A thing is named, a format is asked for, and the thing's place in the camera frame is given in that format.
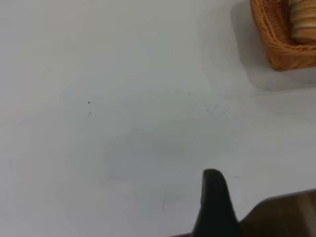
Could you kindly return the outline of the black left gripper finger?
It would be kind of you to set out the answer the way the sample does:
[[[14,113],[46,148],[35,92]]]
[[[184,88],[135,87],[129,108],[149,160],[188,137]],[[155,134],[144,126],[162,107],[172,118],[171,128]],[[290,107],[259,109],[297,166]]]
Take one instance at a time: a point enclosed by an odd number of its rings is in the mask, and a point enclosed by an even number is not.
[[[219,170],[206,169],[203,171],[200,204],[192,236],[242,236],[226,180]]]

